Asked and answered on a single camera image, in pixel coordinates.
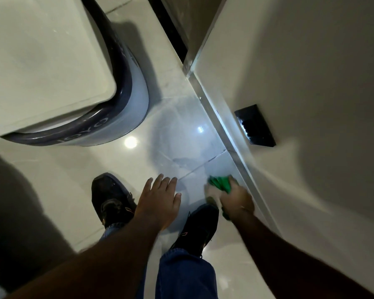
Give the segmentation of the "white plastic tub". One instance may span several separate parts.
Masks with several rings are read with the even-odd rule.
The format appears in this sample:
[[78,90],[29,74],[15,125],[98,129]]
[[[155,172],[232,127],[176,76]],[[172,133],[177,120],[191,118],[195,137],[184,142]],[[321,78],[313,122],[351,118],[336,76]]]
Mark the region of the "white plastic tub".
[[110,100],[82,0],[0,0],[0,136]]

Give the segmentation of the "person's left hand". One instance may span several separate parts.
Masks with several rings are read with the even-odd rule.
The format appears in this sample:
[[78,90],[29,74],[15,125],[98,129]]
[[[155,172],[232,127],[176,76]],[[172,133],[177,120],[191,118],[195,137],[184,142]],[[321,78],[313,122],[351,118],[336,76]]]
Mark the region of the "person's left hand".
[[141,196],[135,211],[135,218],[147,219],[158,231],[166,230],[176,219],[179,212],[173,212],[173,199],[176,192],[177,177],[171,178],[169,192],[162,192],[161,181],[164,174],[158,175],[151,185],[150,193],[144,199]]

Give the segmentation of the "person's right hand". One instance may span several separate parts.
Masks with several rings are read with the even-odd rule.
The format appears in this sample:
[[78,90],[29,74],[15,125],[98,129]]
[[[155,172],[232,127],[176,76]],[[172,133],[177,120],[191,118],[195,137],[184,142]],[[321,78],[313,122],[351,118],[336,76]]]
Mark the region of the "person's right hand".
[[225,193],[220,198],[222,203],[222,208],[220,208],[223,217],[227,221],[233,221],[241,217],[243,213],[249,215],[254,215],[255,206],[249,191],[243,186],[239,185],[238,181],[232,177],[228,176],[231,192],[229,194]]

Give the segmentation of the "person's right forearm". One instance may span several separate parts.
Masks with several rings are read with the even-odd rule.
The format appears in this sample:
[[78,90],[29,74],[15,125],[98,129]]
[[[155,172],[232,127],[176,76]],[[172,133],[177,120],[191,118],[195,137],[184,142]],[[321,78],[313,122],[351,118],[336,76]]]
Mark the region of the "person's right forearm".
[[244,208],[227,211],[276,299],[374,299],[340,271],[306,254]]

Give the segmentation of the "black shoe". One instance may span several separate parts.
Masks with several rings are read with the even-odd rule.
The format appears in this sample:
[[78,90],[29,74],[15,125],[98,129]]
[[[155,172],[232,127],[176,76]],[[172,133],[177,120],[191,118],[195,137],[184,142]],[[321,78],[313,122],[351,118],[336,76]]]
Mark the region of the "black shoe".
[[102,225],[124,226],[134,217],[136,203],[132,194],[112,174],[103,173],[92,181],[91,201]]
[[219,221],[219,208],[213,204],[203,204],[189,213],[186,223],[170,250],[182,249],[187,253],[202,257],[206,245],[213,238]]

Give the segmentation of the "person's left forearm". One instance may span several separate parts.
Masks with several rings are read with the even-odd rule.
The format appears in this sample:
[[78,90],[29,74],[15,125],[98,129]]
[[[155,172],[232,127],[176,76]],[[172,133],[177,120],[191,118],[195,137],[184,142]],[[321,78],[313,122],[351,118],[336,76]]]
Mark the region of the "person's left forearm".
[[120,231],[5,299],[135,299],[164,216],[138,214]]

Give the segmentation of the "black left shoe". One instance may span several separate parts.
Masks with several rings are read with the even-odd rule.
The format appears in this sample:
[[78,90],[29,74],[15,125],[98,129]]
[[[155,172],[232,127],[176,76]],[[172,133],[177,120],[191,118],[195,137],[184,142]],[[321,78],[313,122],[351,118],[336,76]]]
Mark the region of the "black left shoe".
[[134,217],[136,203],[132,194],[112,174],[103,173],[92,181],[91,201],[102,225],[124,226]]

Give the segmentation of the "grey bucket with dark rim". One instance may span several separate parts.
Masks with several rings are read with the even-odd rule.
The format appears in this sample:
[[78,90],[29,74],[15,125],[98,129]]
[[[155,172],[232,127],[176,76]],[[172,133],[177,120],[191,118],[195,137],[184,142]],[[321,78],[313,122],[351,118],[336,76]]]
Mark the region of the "grey bucket with dark rim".
[[98,3],[95,0],[81,2],[108,52],[116,83],[114,96],[91,109],[48,120],[49,127],[12,132],[1,139],[29,146],[89,147],[125,136],[146,117],[149,92],[138,62]]

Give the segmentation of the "black right shoe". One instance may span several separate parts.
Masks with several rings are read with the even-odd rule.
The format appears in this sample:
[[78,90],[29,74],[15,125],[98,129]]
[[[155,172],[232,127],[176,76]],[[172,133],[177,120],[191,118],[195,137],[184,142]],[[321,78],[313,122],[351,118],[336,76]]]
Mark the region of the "black right shoe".
[[186,223],[170,250],[182,249],[187,253],[202,257],[206,245],[213,238],[219,221],[219,208],[213,204],[203,204],[189,213]]

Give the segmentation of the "black wall switch plate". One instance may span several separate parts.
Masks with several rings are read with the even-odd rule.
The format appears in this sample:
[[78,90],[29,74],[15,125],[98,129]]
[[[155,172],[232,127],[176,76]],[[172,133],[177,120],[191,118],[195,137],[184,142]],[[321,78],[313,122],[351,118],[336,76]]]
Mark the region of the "black wall switch plate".
[[274,147],[276,142],[258,105],[254,104],[234,111],[245,136],[251,145]]

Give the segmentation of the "blue jeans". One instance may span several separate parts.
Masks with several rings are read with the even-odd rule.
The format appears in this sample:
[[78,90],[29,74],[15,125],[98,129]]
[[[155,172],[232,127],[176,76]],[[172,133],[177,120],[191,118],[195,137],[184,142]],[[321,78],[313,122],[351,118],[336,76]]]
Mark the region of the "blue jeans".
[[[100,240],[126,225],[105,228]],[[144,299],[145,277],[146,267],[135,299]],[[213,266],[202,257],[193,256],[185,250],[169,249],[160,258],[155,299],[218,299]]]

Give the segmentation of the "brown door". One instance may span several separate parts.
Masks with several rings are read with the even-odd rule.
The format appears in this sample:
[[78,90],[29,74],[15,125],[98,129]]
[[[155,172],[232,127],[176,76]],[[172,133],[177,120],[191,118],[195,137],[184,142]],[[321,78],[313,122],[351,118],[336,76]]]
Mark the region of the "brown door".
[[182,60],[191,66],[226,0],[161,0],[187,54]]

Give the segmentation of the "green cleaning cloth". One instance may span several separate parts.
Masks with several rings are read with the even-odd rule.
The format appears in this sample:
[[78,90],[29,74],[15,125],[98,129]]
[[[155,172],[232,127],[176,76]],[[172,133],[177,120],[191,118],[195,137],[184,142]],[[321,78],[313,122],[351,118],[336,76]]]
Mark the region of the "green cleaning cloth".
[[208,178],[208,183],[227,194],[231,192],[231,185],[228,176],[210,176]]

